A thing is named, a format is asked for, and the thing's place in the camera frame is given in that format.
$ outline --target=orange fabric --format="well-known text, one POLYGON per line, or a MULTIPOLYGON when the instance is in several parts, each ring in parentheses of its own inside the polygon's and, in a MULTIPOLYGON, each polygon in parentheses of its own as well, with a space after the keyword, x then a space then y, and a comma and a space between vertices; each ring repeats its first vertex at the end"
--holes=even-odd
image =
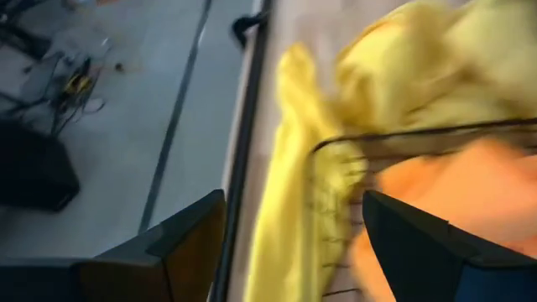
MULTIPOLYGON (((492 138, 449 157, 418 157, 378 175, 383 193, 479 237, 537 258, 537 156, 492 138)), ((352 246, 353 272, 374 301, 394 297, 367 231, 352 246)))

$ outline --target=yellow cloth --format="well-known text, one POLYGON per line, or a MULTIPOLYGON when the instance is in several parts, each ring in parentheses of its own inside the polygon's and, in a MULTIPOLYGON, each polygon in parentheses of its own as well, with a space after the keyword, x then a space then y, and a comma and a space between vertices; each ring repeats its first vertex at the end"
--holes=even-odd
MULTIPOLYGON (((340 53, 339 94, 330 98, 315 82, 305 46, 289 48, 277 74, 282 122, 253 235, 247 302, 320 301, 332 274, 322 264, 342 256, 342 245, 326 245, 323 238, 347 237, 349 226, 318 209, 306 210, 304 171, 318 143, 348 128, 391 133, 535 116, 533 12, 533 0, 477 0, 458 10, 433 2, 405 4, 340 53)), ((359 154, 340 143, 316 160, 315 172, 340 197, 322 206, 339 208, 343 216, 361 176, 346 178, 345 169, 365 163, 351 168, 333 157, 359 154)))

